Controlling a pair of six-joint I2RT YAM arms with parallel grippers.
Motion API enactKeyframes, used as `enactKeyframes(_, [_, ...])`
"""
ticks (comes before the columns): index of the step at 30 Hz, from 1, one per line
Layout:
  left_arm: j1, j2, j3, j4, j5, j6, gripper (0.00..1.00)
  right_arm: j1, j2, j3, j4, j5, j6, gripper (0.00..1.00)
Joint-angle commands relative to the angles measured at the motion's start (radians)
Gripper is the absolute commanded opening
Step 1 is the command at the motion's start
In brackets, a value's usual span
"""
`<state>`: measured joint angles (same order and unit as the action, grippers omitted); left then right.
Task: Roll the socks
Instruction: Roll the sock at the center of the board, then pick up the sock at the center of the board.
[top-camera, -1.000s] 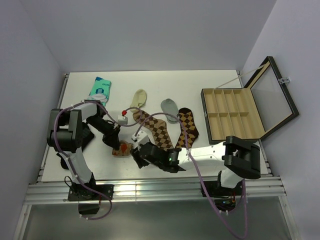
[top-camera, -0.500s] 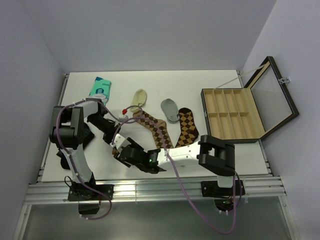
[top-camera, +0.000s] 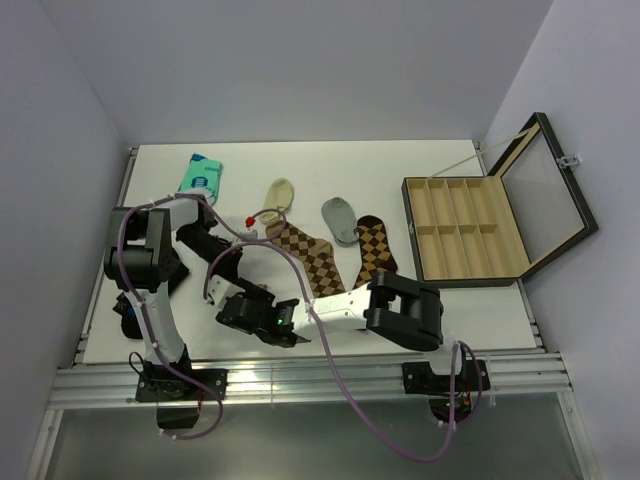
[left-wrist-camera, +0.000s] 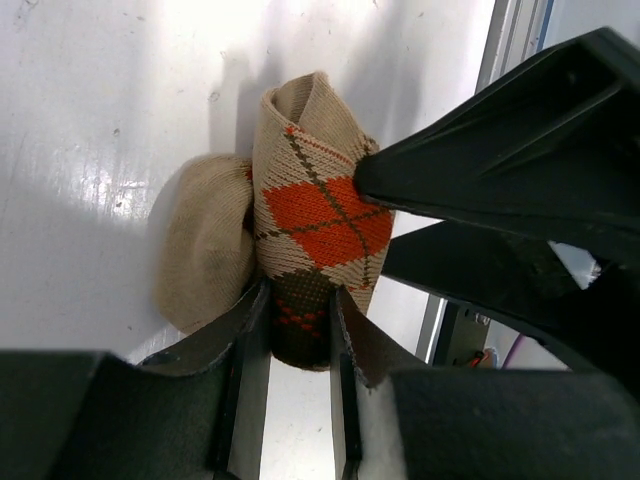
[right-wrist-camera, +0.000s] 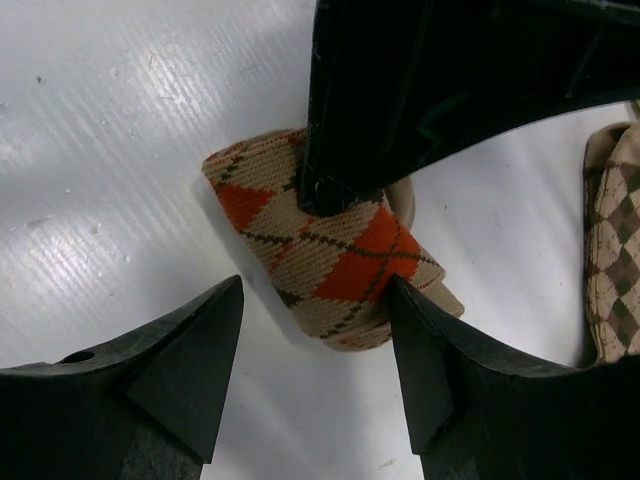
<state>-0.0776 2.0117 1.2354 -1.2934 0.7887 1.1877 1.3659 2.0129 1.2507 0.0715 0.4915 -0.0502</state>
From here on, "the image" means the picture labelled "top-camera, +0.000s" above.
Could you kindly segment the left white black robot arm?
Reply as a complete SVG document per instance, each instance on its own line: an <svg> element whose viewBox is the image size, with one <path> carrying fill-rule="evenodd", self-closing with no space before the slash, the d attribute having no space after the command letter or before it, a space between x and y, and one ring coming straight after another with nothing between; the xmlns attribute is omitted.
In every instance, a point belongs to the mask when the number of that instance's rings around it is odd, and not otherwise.
<svg viewBox="0 0 640 480"><path fill-rule="evenodd" d="M116 207L109 217L104 273L133 308L145 342L145 371L160 375L159 388L172 399L187 397L195 386L188 350L169 299L170 279L182 268L173 241L211 264L231 246L210 233L221 223L203 189L139 207Z"/></svg>

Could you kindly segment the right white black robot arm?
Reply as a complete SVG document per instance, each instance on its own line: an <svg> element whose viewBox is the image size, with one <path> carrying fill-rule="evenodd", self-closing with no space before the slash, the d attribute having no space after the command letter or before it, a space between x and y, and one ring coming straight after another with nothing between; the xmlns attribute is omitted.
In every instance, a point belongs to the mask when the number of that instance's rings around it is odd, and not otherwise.
<svg viewBox="0 0 640 480"><path fill-rule="evenodd" d="M209 299L220 308L218 323L271 346L293 348L321 332L366 330L405 350L435 354L433 378L443 389L457 388L468 374L464 349L444 336L440 291L395 273L378 273L346 293L278 303L258 287L246 291L217 280Z"/></svg>

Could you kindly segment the brown tan argyle sock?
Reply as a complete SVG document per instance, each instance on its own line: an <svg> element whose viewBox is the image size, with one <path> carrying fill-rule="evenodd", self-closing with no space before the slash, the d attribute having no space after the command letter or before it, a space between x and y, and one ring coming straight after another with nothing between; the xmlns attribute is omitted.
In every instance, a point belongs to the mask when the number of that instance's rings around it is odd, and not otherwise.
<svg viewBox="0 0 640 480"><path fill-rule="evenodd" d="M301 262L315 298L346 292L330 242L283 221L267 226L265 233L273 244Z"/></svg>

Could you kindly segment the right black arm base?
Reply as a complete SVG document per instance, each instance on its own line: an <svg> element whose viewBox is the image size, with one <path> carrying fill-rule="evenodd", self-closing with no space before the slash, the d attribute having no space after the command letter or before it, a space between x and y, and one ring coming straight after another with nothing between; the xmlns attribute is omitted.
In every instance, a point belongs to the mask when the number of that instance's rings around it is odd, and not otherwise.
<svg viewBox="0 0 640 480"><path fill-rule="evenodd" d="M434 372L429 362L406 362L401 365L404 393L427 397L431 414L437 421L449 423L449 410L454 407L456 423L465 421L474 411L474 395L491 388L483 360L463 360L455 376L454 397L450 396L450 375Z"/></svg>

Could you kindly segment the black compartment storage box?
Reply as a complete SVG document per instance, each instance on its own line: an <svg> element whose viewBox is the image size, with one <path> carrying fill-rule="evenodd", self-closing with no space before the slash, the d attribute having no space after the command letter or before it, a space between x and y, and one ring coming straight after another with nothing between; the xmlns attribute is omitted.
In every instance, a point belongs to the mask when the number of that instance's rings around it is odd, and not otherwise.
<svg viewBox="0 0 640 480"><path fill-rule="evenodd" d="M419 280L440 289L525 281L599 229L548 116L535 112L484 176L407 177Z"/></svg>

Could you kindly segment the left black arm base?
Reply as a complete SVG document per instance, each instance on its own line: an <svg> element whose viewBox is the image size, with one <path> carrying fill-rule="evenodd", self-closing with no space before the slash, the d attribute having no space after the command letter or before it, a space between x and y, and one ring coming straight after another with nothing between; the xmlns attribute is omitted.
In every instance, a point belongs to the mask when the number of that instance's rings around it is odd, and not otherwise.
<svg viewBox="0 0 640 480"><path fill-rule="evenodd" d="M187 348L170 366L190 380L175 375L164 365L144 360L138 352L129 354L128 365L138 376L136 403L179 403L179 406L156 408L156 424L162 433L193 437L187 430L196 426L203 402L215 401L221 405L226 395L228 370L194 369Z"/></svg>

